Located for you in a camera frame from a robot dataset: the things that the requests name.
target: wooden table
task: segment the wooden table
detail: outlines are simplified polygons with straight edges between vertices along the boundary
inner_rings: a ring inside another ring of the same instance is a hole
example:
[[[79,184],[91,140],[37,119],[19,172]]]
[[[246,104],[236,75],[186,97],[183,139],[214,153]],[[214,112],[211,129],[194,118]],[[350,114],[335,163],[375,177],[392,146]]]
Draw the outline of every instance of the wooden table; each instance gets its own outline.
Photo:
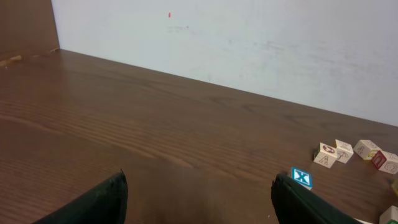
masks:
[[[0,68],[0,223],[30,223],[123,169],[126,223],[277,223],[270,186],[292,166],[312,191],[376,223],[392,175],[354,155],[312,162],[319,142],[398,128],[61,50]]]

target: white wall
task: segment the white wall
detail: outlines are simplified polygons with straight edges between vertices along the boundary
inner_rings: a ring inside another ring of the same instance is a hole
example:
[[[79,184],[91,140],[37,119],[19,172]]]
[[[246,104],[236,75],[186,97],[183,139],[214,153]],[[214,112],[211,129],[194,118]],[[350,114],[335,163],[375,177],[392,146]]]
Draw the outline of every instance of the white wall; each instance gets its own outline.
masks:
[[[52,2],[62,49],[398,126],[397,0]]]

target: wood grain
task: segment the wood grain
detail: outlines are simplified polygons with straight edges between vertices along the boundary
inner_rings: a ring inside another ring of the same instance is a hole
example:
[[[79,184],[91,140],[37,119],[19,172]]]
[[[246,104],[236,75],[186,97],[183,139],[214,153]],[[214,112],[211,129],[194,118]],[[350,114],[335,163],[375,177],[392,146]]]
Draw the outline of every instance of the wood grain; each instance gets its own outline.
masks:
[[[398,128],[61,50],[0,68],[0,223],[30,223],[124,170],[126,223],[277,223],[271,182],[292,166],[313,192],[377,222],[392,175],[358,155],[331,169],[319,142]]]

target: wooden block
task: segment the wooden block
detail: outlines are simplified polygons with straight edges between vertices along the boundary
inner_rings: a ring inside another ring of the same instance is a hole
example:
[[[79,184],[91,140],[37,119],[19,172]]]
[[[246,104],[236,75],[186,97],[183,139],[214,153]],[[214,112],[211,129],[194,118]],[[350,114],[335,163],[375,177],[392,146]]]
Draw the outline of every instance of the wooden block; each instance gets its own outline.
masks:
[[[371,160],[378,151],[381,148],[370,140],[359,140],[354,147],[354,152],[364,160]]]
[[[327,168],[331,166],[337,160],[337,150],[334,147],[328,146],[324,143],[320,143],[318,149],[313,155],[313,161],[317,164],[321,164]]]
[[[304,186],[306,189],[312,189],[312,176],[310,173],[300,170],[296,167],[292,167],[287,175],[294,179],[297,183]]]
[[[398,224],[398,208],[389,207],[379,219],[379,224]]]
[[[337,139],[335,141],[335,148],[337,150],[337,161],[342,163],[347,163],[354,154],[353,147],[350,144]]]
[[[372,159],[378,170],[396,174],[398,172],[398,156],[386,151],[378,151]]]

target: block with letter x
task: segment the block with letter x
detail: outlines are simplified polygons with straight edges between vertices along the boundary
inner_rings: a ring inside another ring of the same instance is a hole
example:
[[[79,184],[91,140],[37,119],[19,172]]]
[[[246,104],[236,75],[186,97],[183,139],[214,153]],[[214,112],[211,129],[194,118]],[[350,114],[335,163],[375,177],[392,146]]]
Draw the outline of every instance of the block with letter x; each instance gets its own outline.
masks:
[[[287,175],[294,179],[297,183],[304,186],[306,189],[312,189],[312,177],[310,173],[300,170],[296,167],[292,167]]]

